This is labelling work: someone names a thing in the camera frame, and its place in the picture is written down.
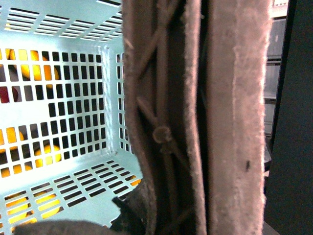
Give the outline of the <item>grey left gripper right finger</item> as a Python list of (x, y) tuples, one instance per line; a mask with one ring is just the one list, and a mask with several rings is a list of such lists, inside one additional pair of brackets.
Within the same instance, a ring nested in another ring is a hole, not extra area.
[(269, 0), (208, 3), (208, 232), (260, 235)]

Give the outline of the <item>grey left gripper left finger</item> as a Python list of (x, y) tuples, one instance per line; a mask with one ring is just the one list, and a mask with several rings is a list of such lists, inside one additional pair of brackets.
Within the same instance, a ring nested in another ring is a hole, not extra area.
[(207, 234), (197, 124), (199, 0), (122, 2), (125, 114), (148, 235)]

